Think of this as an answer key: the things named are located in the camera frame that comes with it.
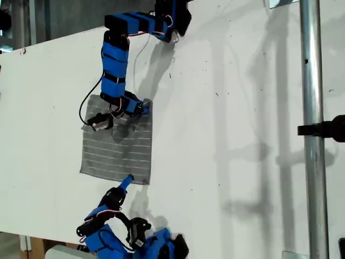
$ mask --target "blue robotic arm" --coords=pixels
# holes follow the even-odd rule
[[[109,129],[113,126],[113,119],[118,116],[127,114],[133,117],[149,112],[142,100],[126,91],[128,37],[149,33],[159,40],[170,42],[174,31],[184,36],[191,21],[191,14],[187,9],[189,1],[157,0],[154,16],[142,12],[105,16],[105,27],[109,30],[104,34],[101,51],[103,74],[100,97],[109,103],[109,112],[99,113],[87,123],[83,121],[86,125],[90,125],[95,131]]]
[[[151,228],[151,224],[139,217],[129,220],[120,212],[126,188],[132,180],[133,176],[130,175],[118,188],[107,191],[98,207],[77,228],[77,234],[82,237],[90,252],[97,253],[99,259],[185,259],[189,249],[181,234],[172,240],[169,230],[164,228],[146,239],[145,231]],[[126,241],[131,248],[123,244],[110,226],[105,224],[113,217],[120,219],[126,226]]]

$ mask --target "white board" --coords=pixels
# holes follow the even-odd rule
[[[129,186],[123,212],[183,233],[189,258],[308,254],[299,5],[189,6],[173,50],[131,39],[127,86],[153,99],[153,163],[151,185]],[[345,2],[322,1],[321,17],[330,120],[345,114]],[[79,174],[78,109],[101,75],[104,31],[0,55],[0,231],[77,242],[76,227],[117,185]],[[345,235],[344,149],[326,141],[330,258]]]

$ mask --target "metal pole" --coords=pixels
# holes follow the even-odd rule
[[[300,0],[304,125],[323,121],[319,0]],[[329,259],[325,142],[305,137],[310,259]]]

